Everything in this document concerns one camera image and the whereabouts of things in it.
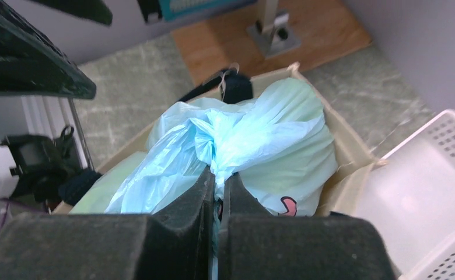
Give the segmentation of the light blue printed grocery bag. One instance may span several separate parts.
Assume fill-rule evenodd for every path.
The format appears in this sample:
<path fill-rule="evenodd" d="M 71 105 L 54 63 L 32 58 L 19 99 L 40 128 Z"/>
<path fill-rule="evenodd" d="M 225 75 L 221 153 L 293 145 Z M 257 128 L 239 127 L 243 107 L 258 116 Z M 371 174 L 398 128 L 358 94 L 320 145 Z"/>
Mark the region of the light blue printed grocery bag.
<path fill-rule="evenodd" d="M 280 79 L 242 101 L 177 102 L 155 122 L 145 149 L 114 194 L 87 195 L 72 213 L 156 214 L 208 169 L 215 178 L 214 213 L 208 217 L 214 232 L 226 183 L 235 174 L 270 214 L 312 216 L 324 183 L 338 168 L 323 104 L 296 78 Z"/>

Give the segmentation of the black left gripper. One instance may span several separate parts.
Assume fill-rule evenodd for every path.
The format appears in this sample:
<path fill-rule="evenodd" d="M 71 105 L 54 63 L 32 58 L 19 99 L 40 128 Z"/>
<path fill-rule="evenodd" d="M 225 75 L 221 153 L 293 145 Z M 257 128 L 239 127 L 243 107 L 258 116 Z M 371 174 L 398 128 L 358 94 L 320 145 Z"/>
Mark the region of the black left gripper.
<path fill-rule="evenodd" d="M 75 206 L 102 174 L 82 167 L 76 153 L 75 129 L 67 125 L 58 138 L 9 135 L 0 141 L 14 159 L 10 174 L 19 181 L 10 198 L 31 194 L 46 210 L 63 202 Z"/>

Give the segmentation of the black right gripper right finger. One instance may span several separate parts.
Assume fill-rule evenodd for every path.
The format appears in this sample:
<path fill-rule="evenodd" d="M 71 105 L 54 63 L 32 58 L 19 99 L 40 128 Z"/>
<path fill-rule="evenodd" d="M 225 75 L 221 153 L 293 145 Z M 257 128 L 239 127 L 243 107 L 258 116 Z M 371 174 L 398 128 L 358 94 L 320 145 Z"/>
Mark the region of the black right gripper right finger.
<path fill-rule="evenodd" d="M 270 214 L 246 189 L 239 173 L 225 184 L 219 229 L 219 279 L 289 279 L 282 237 L 287 216 Z"/>

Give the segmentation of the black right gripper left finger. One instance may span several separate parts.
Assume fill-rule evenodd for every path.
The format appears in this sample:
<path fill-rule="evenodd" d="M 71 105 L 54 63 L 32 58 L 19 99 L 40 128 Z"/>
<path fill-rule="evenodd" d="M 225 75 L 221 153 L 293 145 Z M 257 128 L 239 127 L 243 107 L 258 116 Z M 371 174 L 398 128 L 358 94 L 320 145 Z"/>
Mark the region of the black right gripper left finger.
<path fill-rule="evenodd" d="M 135 279 L 211 279 L 215 176 L 196 182 L 149 216 Z"/>

